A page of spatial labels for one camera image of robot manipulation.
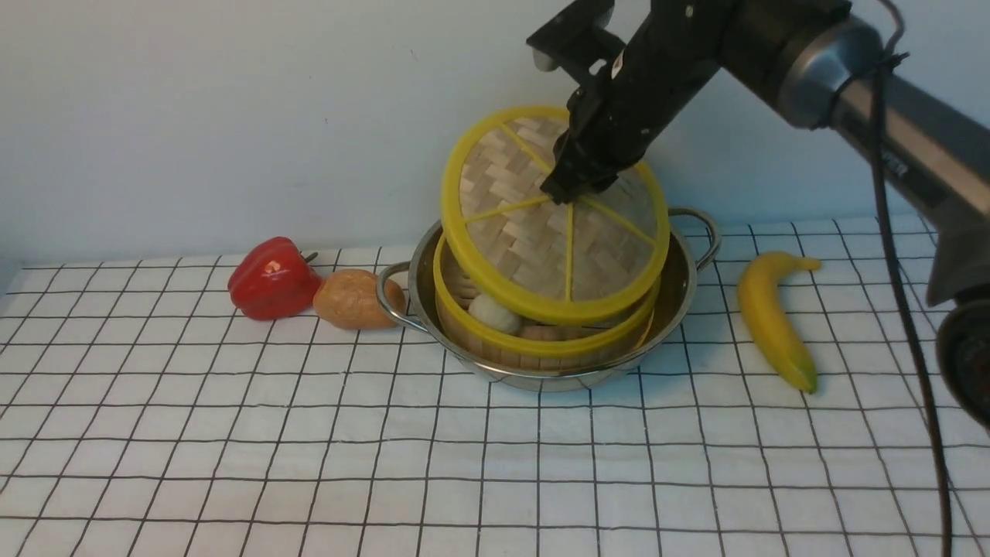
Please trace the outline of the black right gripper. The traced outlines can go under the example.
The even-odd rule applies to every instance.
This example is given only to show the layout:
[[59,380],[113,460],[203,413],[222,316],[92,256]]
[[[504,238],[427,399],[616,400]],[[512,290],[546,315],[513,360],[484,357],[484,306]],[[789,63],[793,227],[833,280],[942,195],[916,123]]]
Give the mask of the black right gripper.
[[556,204],[605,193],[719,70],[735,1],[653,1],[629,41],[606,29],[612,1],[573,1],[527,38],[543,71],[577,84],[541,184]]

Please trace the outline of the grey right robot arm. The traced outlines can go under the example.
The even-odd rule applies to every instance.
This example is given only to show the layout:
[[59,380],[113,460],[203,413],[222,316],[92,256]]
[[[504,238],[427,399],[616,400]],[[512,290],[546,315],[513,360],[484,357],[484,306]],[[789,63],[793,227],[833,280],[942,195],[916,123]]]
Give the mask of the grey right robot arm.
[[941,376],[989,419],[986,127],[893,71],[900,56],[848,1],[654,1],[630,41],[606,29],[612,1],[573,1],[527,38],[535,66],[577,83],[544,185],[555,203],[601,193],[718,70],[797,129],[835,130],[937,232],[930,306]]

